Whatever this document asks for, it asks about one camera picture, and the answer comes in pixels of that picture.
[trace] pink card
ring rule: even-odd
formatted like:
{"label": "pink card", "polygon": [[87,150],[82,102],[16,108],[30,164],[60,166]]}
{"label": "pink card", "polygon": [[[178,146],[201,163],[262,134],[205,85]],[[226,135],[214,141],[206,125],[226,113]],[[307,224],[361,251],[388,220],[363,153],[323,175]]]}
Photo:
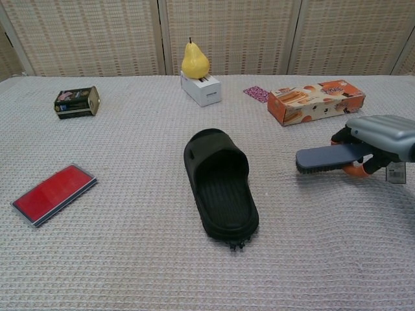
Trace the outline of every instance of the pink card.
{"label": "pink card", "polygon": [[259,86],[252,86],[248,89],[244,89],[243,92],[248,94],[252,98],[258,100],[259,102],[267,102],[268,101],[268,91],[261,89]]}

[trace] yellow pear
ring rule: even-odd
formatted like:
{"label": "yellow pear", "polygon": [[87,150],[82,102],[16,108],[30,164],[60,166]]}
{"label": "yellow pear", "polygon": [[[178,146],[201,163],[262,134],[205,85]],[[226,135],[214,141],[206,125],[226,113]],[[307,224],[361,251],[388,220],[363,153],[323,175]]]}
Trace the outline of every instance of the yellow pear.
{"label": "yellow pear", "polygon": [[200,79],[206,76],[209,72],[209,60],[199,49],[199,47],[189,38],[189,43],[186,44],[184,50],[184,58],[182,62],[182,71],[192,79]]}

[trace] waffle-textured cloth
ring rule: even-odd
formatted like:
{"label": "waffle-textured cloth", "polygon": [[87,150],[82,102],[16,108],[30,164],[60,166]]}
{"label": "waffle-textured cloth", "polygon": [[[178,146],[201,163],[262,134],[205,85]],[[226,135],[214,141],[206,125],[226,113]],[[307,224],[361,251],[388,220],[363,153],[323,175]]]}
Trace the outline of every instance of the waffle-textured cloth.
{"label": "waffle-textured cloth", "polygon": [[[415,119],[412,76],[343,77],[358,113],[282,127],[243,93],[330,76],[218,76],[199,107],[178,76],[22,77],[0,88],[0,309],[414,310],[415,166],[407,184],[343,171],[299,175],[295,153],[346,120]],[[95,85],[94,117],[60,120],[59,91]],[[247,155],[259,229],[242,251],[206,236],[184,167],[188,140],[225,131]],[[76,163],[98,183],[41,227],[10,202]]]}

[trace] woven screen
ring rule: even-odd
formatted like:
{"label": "woven screen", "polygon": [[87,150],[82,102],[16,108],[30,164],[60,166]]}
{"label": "woven screen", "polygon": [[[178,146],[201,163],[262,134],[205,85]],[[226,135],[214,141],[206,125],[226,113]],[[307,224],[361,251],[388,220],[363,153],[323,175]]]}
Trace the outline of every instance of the woven screen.
{"label": "woven screen", "polygon": [[297,75],[389,75],[415,15],[414,0],[303,3],[289,70]]}
{"label": "woven screen", "polygon": [[213,75],[285,74],[297,14],[290,0],[167,0],[173,73],[192,37]]}
{"label": "woven screen", "polygon": [[151,1],[0,1],[36,75],[164,73],[164,65],[158,63]]}
{"label": "woven screen", "polygon": [[415,40],[411,40],[410,49],[408,55],[403,60],[401,67],[398,70],[399,75],[415,75]]}
{"label": "woven screen", "polygon": [[18,56],[0,25],[0,81],[6,80],[12,75],[21,75],[22,71]]}

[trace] black slipper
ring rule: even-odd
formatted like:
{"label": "black slipper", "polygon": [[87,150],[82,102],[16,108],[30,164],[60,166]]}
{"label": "black slipper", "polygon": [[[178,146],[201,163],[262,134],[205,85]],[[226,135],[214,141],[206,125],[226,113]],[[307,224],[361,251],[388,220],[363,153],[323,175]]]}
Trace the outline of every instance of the black slipper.
{"label": "black slipper", "polygon": [[259,224],[245,154],[226,133],[210,128],[188,142],[184,163],[207,235],[242,248]]}

